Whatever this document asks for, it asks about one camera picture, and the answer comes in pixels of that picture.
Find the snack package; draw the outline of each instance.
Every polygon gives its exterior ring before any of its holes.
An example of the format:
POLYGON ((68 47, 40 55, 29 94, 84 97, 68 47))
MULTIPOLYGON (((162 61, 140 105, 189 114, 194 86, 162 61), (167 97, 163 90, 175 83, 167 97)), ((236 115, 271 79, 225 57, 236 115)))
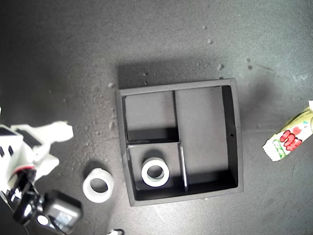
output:
POLYGON ((312 127, 313 100, 309 101, 308 108, 287 122, 278 134, 267 140, 263 150, 273 162, 279 161, 313 134, 312 127))

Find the white plastic ring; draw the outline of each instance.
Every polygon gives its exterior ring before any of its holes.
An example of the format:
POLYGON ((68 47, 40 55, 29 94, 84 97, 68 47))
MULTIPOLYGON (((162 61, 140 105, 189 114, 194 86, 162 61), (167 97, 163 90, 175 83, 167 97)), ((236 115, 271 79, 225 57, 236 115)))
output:
POLYGON ((102 203, 102 202, 107 201, 112 195, 113 188, 114 188, 113 177, 111 176, 110 173, 108 173, 106 170, 103 170, 101 168, 93 169, 90 172, 90 174, 87 176, 83 184, 84 195, 90 201, 95 202, 95 203, 102 203), (105 192, 96 192, 95 190, 93 190, 90 184, 90 182, 93 179, 103 180, 107 184, 108 190, 105 192))
POLYGON ((170 170, 163 159, 152 157, 144 161, 143 167, 141 170, 141 177, 147 185, 151 187, 160 187, 168 181, 170 177, 170 170), (162 173, 157 177, 151 177, 148 174, 148 170, 152 166, 161 167, 162 173))

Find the red wire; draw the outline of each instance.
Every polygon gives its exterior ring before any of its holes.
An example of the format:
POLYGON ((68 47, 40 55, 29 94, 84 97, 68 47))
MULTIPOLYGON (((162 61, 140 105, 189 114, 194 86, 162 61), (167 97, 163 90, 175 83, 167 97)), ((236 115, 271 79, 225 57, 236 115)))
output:
POLYGON ((28 170, 28 169, 35 169, 35 167, 33 165, 25 165, 25 166, 20 166, 18 168, 16 168, 13 172, 12 175, 16 174, 17 172, 21 171, 21 170, 28 170))

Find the dark gray table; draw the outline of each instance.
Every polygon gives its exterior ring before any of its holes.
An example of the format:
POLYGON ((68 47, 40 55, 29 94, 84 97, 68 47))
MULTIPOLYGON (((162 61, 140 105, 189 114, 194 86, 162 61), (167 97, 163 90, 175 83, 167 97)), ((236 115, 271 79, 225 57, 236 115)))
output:
MULTIPOLYGON (((83 202, 85 219, 75 235, 111 228, 127 235, 313 234, 313 139, 277 163, 262 150, 313 98, 312 64, 312 0, 0 2, 1 122, 73 125, 74 138, 51 150, 60 166, 37 187, 83 202), (115 89, 219 77, 237 80, 244 192, 131 208, 115 89), (115 87, 108 88, 111 82, 115 87), (115 180, 103 204, 82 192, 84 175, 95 166, 115 180)), ((0 212, 1 234, 23 234, 2 202, 0 212)), ((29 230, 51 234, 34 225, 29 230)))

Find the robotic arm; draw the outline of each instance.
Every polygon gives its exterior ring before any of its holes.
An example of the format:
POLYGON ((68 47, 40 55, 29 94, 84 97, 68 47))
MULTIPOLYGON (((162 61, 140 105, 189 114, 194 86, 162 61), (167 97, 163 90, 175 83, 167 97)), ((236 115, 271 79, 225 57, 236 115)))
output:
POLYGON ((36 219, 47 229, 69 234, 82 219, 81 202, 56 190, 39 195, 34 186, 60 162, 49 154, 51 144, 72 137, 72 127, 62 121, 37 128, 0 125, 0 195, 16 222, 36 219))

